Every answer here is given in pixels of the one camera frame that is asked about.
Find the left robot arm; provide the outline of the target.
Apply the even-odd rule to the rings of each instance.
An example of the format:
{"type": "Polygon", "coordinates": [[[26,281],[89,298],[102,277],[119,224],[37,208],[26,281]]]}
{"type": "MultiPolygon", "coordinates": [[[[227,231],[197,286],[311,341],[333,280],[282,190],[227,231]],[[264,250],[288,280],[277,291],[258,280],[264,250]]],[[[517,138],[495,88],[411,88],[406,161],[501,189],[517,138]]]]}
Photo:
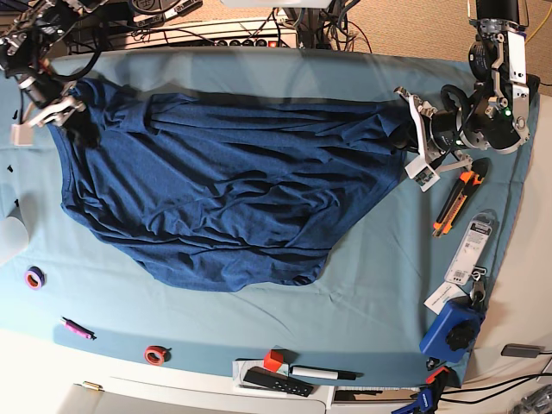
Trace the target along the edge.
{"type": "Polygon", "coordinates": [[[526,72],[527,3],[470,1],[467,15],[476,30],[468,52],[473,94],[444,85],[438,109],[403,87],[395,90],[408,104],[415,132],[398,147],[415,154],[405,170],[422,184],[446,171],[470,169],[468,149],[510,154],[530,138],[530,102],[539,82],[526,72]]]}

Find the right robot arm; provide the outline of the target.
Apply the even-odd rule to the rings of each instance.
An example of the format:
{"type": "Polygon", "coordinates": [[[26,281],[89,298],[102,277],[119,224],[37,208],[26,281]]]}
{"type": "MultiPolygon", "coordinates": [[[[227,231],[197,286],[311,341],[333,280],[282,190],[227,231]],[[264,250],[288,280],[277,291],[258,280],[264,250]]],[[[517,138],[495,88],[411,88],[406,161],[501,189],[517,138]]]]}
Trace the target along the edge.
{"type": "Polygon", "coordinates": [[[77,82],[97,63],[107,38],[101,35],[87,65],[71,74],[57,73],[47,59],[52,46],[63,41],[77,23],[91,16],[104,1],[37,1],[24,10],[1,34],[1,70],[17,82],[21,98],[30,103],[18,112],[10,140],[31,146],[35,128],[52,124],[82,147],[99,143],[97,127],[87,105],[72,94],[77,82]]]}

